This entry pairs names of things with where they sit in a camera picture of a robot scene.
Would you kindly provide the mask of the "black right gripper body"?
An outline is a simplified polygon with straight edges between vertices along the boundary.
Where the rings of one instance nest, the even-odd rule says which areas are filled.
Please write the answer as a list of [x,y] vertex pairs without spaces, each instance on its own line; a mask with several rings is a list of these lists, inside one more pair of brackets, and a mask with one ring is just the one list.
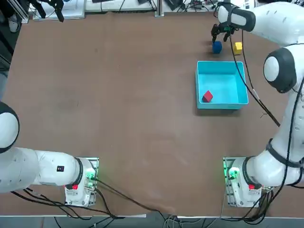
[[225,25],[224,23],[215,24],[215,33],[230,33],[233,34],[235,31],[238,31],[239,28]]

